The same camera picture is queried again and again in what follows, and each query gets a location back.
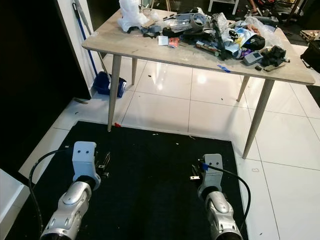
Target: gray device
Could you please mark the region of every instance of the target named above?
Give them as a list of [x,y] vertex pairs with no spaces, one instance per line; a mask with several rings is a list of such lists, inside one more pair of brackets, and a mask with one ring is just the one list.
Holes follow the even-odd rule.
[[248,55],[245,55],[242,62],[245,65],[250,66],[252,64],[259,62],[263,58],[264,56],[262,56],[260,52],[254,51],[249,53]]

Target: black floor mat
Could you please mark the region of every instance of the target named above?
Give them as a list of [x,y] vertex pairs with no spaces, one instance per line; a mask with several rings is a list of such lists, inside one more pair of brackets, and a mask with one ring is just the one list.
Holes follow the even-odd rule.
[[320,108],[320,86],[309,85],[309,86],[306,86],[306,88],[309,90],[316,104],[318,104]]
[[[104,124],[78,122],[61,146],[93,141],[100,157],[111,152],[110,178],[93,192],[77,240],[209,240],[204,202],[189,181],[191,164],[204,154],[221,154],[223,168],[236,173],[230,141],[154,132],[126,127],[107,132]],[[44,221],[57,209],[60,196],[72,183],[71,155],[57,153],[35,186]],[[243,218],[239,182],[222,177],[222,190],[234,209],[238,226]],[[35,240],[38,225],[30,197],[7,240]],[[243,239],[247,230],[243,228]]]

